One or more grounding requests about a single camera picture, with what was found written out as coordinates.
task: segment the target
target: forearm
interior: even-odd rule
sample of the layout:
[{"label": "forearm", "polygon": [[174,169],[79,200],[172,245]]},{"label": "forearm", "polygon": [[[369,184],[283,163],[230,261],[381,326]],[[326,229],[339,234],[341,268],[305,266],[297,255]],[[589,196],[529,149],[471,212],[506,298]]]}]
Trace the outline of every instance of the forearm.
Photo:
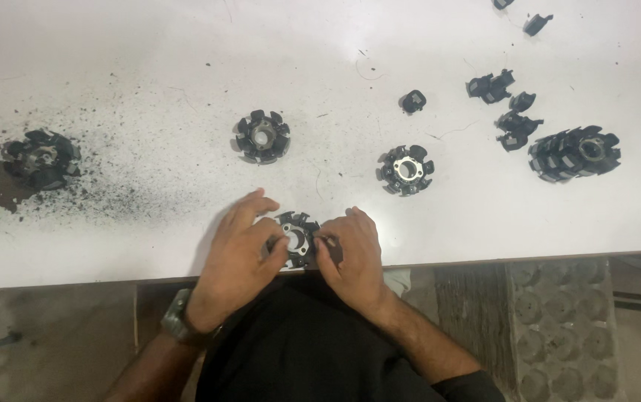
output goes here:
[{"label": "forearm", "polygon": [[405,349],[407,357],[430,384],[474,373],[477,360],[427,318],[389,293],[381,308],[366,318]]},{"label": "forearm", "polygon": [[201,351],[162,332],[125,369],[105,402],[178,401]]}]

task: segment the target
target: man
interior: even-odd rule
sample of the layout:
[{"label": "man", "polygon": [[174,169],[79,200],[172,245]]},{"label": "man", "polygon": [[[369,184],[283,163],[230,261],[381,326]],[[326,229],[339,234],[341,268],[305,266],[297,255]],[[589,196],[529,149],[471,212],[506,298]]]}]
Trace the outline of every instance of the man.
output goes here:
[{"label": "man", "polygon": [[[197,401],[504,401],[467,351],[384,284],[375,223],[357,207],[315,234],[322,278],[274,280],[289,240],[273,219],[253,222],[278,208],[263,189],[231,207],[196,288],[165,316],[170,331],[107,401],[178,400],[204,351]],[[337,265],[328,238],[342,248]]]}]

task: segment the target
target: white tabletop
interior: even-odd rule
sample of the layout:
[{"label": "white tabletop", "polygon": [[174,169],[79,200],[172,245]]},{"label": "white tabletop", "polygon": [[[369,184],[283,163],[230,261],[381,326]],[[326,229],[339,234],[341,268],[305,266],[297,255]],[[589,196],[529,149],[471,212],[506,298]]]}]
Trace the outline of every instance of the white tabletop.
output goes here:
[{"label": "white tabletop", "polygon": [[[555,18],[530,38],[529,14]],[[538,179],[495,141],[508,101],[465,90],[502,68],[538,94],[530,141],[600,125],[622,165]],[[273,165],[231,145],[255,109],[290,126]],[[0,143],[26,123],[80,139],[88,173],[0,208],[0,288],[198,274],[215,216],[259,186],[320,222],[366,210],[386,265],[641,251],[641,1],[0,1]],[[436,168],[411,197],[375,177],[404,144]]]}]

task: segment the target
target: hand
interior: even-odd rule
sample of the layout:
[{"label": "hand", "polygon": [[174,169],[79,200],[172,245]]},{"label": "hand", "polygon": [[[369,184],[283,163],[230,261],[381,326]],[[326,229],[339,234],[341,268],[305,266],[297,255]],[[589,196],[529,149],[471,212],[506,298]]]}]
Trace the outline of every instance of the hand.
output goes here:
[{"label": "hand", "polygon": [[[187,305],[186,318],[201,334],[208,334],[243,307],[270,283],[288,260],[288,237],[275,220],[257,215],[276,211],[277,202],[259,188],[231,207],[221,219],[211,251]],[[263,259],[266,241],[279,239]]]},{"label": "hand", "polygon": [[317,237],[314,240],[315,258],[325,282],[345,304],[374,321],[395,299],[382,278],[382,251],[375,222],[353,207],[348,216],[326,222],[316,234],[338,239],[343,248],[343,261],[335,265],[325,242]]}]

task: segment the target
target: man's right hand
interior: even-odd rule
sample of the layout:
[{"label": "man's right hand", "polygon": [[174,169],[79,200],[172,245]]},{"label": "man's right hand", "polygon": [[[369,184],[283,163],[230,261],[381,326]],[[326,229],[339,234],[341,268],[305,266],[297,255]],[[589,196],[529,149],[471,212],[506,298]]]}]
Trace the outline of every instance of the man's right hand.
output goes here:
[{"label": "man's right hand", "polygon": [[346,217],[326,222],[318,237],[333,237],[343,248],[343,261],[335,265],[324,241],[316,237],[316,260],[325,282],[345,304],[371,322],[387,313],[397,297],[382,279],[381,250],[375,222],[360,208]]}]

